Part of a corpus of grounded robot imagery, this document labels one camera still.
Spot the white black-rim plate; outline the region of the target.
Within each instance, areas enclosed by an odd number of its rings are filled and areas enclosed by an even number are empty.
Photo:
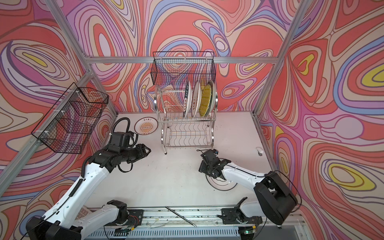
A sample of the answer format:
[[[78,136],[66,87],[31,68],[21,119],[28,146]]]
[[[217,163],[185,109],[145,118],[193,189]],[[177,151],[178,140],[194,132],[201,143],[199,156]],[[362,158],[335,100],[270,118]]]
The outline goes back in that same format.
[[[238,184],[229,180],[223,180],[221,178],[214,179],[213,177],[206,176],[206,179],[211,187],[218,191],[230,191],[234,189]]]

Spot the orange sunburst plate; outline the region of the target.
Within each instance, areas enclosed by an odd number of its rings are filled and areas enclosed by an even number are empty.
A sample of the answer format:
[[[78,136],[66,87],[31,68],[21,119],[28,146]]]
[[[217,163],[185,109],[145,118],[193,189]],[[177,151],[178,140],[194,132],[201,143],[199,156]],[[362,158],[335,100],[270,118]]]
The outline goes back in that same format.
[[[155,118],[144,117],[135,123],[135,132],[142,136],[150,135],[157,130],[158,126],[158,121]]]
[[[198,105],[201,101],[201,84],[197,81],[194,87],[193,99],[192,99],[192,117],[194,118],[198,111]]]

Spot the light green flower plate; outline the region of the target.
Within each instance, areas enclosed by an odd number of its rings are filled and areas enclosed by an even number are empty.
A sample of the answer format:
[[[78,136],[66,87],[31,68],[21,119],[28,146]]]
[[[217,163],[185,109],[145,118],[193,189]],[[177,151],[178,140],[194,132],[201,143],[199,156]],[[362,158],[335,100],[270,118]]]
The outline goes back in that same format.
[[[210,106],[210,113],[214,110],[215,104],[216,104],[216,96],[217,96],[217,87],[216,84],[211,81],[210,84],[212,85],[212,97],[211,97],[211,106]]]

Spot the yellow woven pattern plate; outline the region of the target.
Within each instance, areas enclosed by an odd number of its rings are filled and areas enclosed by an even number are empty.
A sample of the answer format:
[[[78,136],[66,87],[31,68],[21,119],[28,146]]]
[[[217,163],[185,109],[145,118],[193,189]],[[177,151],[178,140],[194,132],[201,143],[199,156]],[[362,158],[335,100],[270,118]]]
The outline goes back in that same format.
[[[210,109],[211,99],[213,95],[213,87],[212,83],[208,82],[208,84],[204,87],[202,91],[201,104],[199,107],[199,114],[201,117],[205,117],[208,114],[208,110]]]

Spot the dark green rim plate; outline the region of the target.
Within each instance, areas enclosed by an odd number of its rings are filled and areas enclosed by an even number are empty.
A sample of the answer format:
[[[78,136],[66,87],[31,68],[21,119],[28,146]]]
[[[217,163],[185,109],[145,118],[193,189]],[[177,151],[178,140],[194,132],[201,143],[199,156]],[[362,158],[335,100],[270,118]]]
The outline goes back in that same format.
[[[187,82],[185,88],[185,96],[184,96],[184,109],[183,109],[183,117],[186,118],[192,104],[192,84],[190,81]]]

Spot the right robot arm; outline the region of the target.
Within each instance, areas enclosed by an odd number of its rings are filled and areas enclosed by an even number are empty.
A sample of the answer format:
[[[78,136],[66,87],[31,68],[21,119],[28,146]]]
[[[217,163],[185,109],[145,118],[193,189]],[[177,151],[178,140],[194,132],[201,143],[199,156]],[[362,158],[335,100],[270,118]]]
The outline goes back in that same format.
[[[262,174],[247,170],[218,157],[216,149],[201,152],[199,172],[206,175],[211,186],[229,191],[243,186],[255,193],[256,198],[242,198],[233,208],[222,209],[218,216],[224,224],[260,225],[263,217],[281,226],[294,212],[298,200],[279,174],[270,171]]]

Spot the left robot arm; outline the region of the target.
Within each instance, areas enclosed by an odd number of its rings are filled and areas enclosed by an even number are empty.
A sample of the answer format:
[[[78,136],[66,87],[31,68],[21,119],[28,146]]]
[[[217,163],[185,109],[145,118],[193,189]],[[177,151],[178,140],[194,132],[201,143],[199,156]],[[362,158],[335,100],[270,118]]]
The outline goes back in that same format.
[[[117,132],[109,143],[87,157],[81,175],[70,189],[42,217],[32,217],[26,224],[31,240],[83,240],[107,224],[124,225],[130,218],[127,204],[111,200],[83,219],[76,217],[98,185],[121,163],[146,158],[151,149],[137,142],[132,132]]]

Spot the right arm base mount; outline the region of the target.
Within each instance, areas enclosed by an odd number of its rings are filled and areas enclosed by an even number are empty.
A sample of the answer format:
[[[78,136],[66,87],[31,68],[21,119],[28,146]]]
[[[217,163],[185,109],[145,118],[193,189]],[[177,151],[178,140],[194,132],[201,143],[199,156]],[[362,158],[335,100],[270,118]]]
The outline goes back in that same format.
[[[262,217],[246,217],[239,209],[235,208],[223,208],[221,209],[221,214],[217,215],[223,221],[225,225],[234,225],[234,224],[251,224],[258,226],[263,223]]]

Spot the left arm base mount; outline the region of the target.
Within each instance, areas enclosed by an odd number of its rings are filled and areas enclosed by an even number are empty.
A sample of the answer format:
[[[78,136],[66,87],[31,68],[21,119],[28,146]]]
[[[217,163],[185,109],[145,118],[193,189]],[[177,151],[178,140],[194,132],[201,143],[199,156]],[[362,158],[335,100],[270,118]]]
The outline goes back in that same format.
[[[137,227],[142,224],[144,210],[128,209],[128,217],[122,223],[108,223],[106,227]]]

